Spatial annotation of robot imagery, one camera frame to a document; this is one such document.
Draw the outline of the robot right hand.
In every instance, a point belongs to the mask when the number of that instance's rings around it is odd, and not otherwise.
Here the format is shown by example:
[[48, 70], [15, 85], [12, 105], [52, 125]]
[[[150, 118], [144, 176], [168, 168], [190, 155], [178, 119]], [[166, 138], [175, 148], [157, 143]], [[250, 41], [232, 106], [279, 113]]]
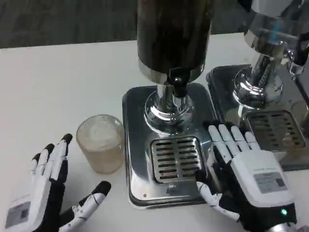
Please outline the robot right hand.
[[295, 199], [275, 155], [230, 123], [205, 122], [212, 142], [211, 170], [195, 172], [208, 206], [248, 232], [294, 232]]

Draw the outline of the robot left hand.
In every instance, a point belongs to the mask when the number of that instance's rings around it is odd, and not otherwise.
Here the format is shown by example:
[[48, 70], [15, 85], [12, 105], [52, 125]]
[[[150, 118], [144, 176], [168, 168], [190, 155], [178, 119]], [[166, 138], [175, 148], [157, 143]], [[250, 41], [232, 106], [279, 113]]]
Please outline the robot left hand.
[[77, 205], [62, 212], [72, 141], [65, 134], [31, 160], [28, 173], [14, 190], [6, 211], [5, 232], [73, 232], [84, 225], [109, 194], [112, 185], [101, 181]]

